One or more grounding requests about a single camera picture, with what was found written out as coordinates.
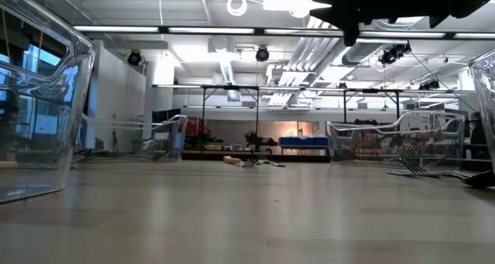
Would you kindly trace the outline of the black monitor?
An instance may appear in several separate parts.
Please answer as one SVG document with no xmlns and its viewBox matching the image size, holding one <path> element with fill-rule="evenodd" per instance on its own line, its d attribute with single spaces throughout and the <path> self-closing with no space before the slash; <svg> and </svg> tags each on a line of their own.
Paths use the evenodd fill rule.
<svg viewBox="0 0 495 264">
<path fill-rule="evenodd" d="M 161 123 L 170 120 L 176 115 L 181 114 L 180 108 L 162 110 L 162 111 L 154 111 L 152 113 L 152 122 L 153 123 Z"/>
</svg>

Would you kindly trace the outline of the orange handled fork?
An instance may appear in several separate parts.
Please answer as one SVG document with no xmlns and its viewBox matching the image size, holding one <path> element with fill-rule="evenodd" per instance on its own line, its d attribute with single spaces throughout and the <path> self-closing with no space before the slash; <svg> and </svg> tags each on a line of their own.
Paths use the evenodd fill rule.
<svg viewBox="0 0 495 264">
<path fill-rule="evenodd" d="M 242 160 L 242 159 L 234 158 L 231 156 L 224 156 L 223 160 L 225 163 L 228 163 L 230 165 L 240 166 L 243 168 L 255 167 L 259 163 L 259 161 L 257 159 Z"/>
</svg>

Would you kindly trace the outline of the blue storage crate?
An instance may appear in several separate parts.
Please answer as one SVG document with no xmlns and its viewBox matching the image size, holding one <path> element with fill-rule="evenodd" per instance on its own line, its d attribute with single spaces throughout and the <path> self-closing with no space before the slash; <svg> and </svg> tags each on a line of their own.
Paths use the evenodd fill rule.
<svg viewBox="0 0 495 264">
<path fill-rule="evenodd" d="M 280 137 L 278 139 L 280 146 L 328 146 L 329 142 L 326 137 Z"/>
</svg>

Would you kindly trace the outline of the clear plastic bin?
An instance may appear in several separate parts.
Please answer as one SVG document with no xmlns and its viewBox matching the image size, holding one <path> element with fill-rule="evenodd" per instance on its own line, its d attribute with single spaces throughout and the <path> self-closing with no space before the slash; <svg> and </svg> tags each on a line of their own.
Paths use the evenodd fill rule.
<svg viewBox="0 0 495 264">
<path fill-rule="evenodd" d="M 35 0 L 0 0 L 0 204 L 65 188 L 96 54 Z"/>
<path fill-rule="evenodd" d="M 466 118 L 446 111 L 407 111 L 391 124 L 327 122 L 333 161 L 400 161 L 424 168 L 458 167 L 463 158 Z"/>
<path fill-rule="evenodd" d="M 91 151 L 81 162 L 176 163 L 182 159 L 186 123 L 185 115 L 176 115 L 161 123 L 83 115 L 74 153 Z"/>
<path fill-rule="evenodd" d="M 469 72 L 480 106 L 493 172 L 495 172 L 495 48 L 469 63 Z"/>
</svg>

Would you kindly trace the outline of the red tool cabinet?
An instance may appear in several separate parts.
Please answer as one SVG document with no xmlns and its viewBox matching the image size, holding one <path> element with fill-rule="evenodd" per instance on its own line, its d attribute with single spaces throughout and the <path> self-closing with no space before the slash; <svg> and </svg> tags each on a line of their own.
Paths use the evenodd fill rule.
<svg viewBox="0 0 495 264">
<path fill-rule="evenodd" d="M 186 123 L 186 134 L 198 136 L 202 134 L 209 135 L 212 132 L 212 126 L 208 121 L 202 120 L 201 117 L 188 116 Z"/>
</svg>

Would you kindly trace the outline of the black ceiling light cluster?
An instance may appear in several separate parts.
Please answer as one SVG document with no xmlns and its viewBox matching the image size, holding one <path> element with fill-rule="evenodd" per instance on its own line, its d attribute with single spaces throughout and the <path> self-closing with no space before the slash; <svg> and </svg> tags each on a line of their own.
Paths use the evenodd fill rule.
<svg viewBox="0 0 495 264">
<path fill-rule="evenodd" d="M 411 45 L 409 43 L 396 44 L 391 48 L 383 51 L 378 61 L 382 65 L 390 65 L 401 59 L 405 54 L 411 52 Z"/>
</svg>

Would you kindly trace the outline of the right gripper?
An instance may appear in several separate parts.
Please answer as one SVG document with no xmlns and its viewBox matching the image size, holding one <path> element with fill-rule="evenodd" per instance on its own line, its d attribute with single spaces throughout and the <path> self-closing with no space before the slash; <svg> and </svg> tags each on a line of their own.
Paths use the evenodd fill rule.
<svg viewBox="0 0 495 264">
<path fill-rule="evenodd" d="M 344 0 L 313 0 L 314 2 L 334 5 Z M 369 25 L 375 19 L 387 19 L 390 23 L 404 17 L 428 16 L 430 26 L 436 27 L 449 16 L 449 0 L 345 0 L 345 12 L 350 17 L 343 28 L 343 40 L 346 46 L 352 46 L 360 35 L 359 25 Z M 344 14 L 334 7 L 312 9 L 312 17 L 328 22 L 332 26 L 344 26 Z"/>
</svg>

